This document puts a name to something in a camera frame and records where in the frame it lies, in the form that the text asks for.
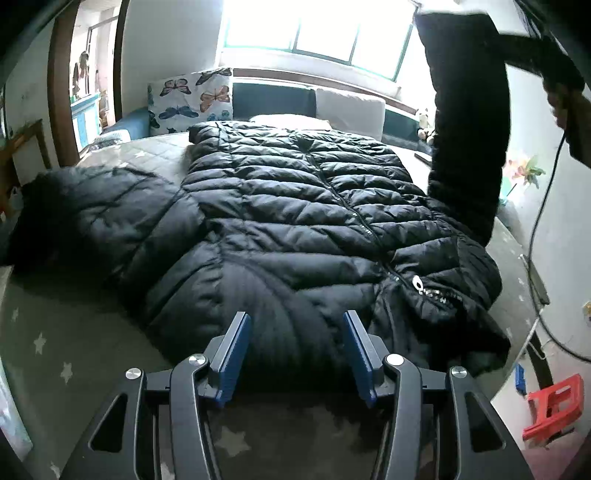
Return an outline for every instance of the wooden frame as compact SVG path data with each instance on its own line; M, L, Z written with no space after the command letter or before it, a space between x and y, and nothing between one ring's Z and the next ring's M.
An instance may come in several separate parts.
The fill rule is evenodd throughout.
M56 17L47 60L47 104L53 142L60 167L80 161L70 109L70 49L80 0L73 0Z
M123 105L121 102L121 52L123 50L123 30L125 28L128 7L129 0L121 0L119 19L117 20L117 30L115 31L115 47L113 52L113 105L115 107L116 122L123 117Z
M27 125L17 132L17 134L8 140L6 146L0 150L0 212L4 212L7 217L13 214L12 207L8 201L7 192L12 187L20 186L17 172L14 168L14 159L11 161L12 155L19 148L21 148L30 139L36 138L41 151L41 158L46 169L51 169L51 161L49 160L49 153L47 152L47 144L45 143L45 135L43 134L43 121L37 120L31 125Z

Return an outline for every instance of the black cable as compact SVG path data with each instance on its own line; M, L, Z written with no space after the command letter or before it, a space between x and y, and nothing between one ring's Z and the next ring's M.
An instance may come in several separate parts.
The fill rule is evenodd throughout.
M544 328L545 332L548 334L548 336L550 337L550 339L562 351L564 351L567 354L575 357L577 360L580 360L580 361L585 362L587 364L591 364L591 357L581 355L580 353L577 353L577 352L571 350L565 344L561 343L554 336L554 334L550 331L550 329L548 328L548 325L546 325L545 320L542 318L542 315L540 313L540 310L538 309L538 304L535 301L534 285L533 285L533 280L531 278L531 267L532 267L532 265L531 265L531 263L532 263L531 257L532 257L532 253L533 253L533 250L534 250L535 233L537 232L538 224L540 222L540 218L542 217L542 214L544 213L544 208L546 207L546 201L548 200L548 194L550 192L550 188L552 187L552 183L554 182L554 176L556 175L556 167L558 167L558 157L560 156L560 151L562 150L562 146L564 145L564 140L566 139L566 130L567 129L564 129L564 134L562 135L562 139L560 140L560 144L558 145L558 150L556 152L556 158L554 159L554 167L552 168L552 174L550 175L550 181L548 182L548 187L546 188L546 192L544 193L544 198L542 200L542 204L540 205L540 209L538 210L538 215L535 218L534 227L531 230L530 245L528 247L528 253L527 253L527 281L528 281L528 286L530 288L531 304L534 307L535 314L536 314L537 318L540 319L540 324L542 325L542 327Z

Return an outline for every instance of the red plastic stool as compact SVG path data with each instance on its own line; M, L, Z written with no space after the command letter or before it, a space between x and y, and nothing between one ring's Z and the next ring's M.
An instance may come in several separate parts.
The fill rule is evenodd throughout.
M530 393L527 400L538 400L538 406L535 423L523 429L524 441L547 440L578 419L583 412L583 392L583 379L576 374L556 385ZM570 400L568 406L559 410L559 404L566 400Z

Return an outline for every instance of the plastic bag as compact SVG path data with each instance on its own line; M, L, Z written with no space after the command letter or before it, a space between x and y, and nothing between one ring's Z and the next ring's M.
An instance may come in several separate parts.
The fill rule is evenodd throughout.
M0 429L8 440L17 457L21 461L33 448L33 443L22 424L21 416L18 414L17 406L14 404L4 367L0 360Z

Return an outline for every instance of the black sleeve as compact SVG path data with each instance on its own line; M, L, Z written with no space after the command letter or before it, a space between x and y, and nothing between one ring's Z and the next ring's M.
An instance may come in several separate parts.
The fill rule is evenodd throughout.
M437 106L428 194L486 245L509 143L509 84L486 14L417 14Z

